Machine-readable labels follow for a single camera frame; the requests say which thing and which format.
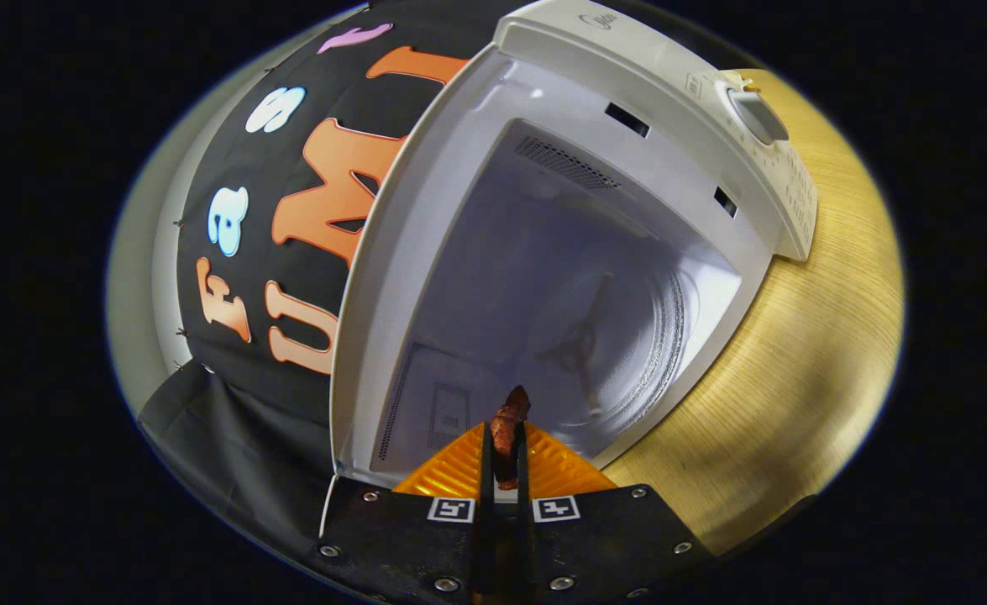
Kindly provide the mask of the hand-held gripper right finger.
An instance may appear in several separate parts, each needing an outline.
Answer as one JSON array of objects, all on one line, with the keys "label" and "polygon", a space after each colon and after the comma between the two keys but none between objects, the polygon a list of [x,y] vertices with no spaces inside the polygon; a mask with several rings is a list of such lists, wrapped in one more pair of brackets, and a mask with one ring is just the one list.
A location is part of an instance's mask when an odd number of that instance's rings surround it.
[{"label": "hand-held gripper right finger", "polygon": [[618,487],[531,424],[517,429],[515,548],[524,602],[657,602],[712,563],[655,487]]}]

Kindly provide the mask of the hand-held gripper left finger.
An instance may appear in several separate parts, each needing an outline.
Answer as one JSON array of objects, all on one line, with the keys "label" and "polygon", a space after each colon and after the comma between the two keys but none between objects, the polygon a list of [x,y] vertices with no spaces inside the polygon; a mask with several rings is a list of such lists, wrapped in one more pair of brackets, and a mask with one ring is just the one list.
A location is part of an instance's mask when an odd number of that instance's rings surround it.
[{"label": "hand-held gripper left finger", "polygon": [[425,497],[337,476],[315,546],[315,571],[364,602],[469,602],[476,544],[492,510],[490,430],[478,440],[474,497]]}]

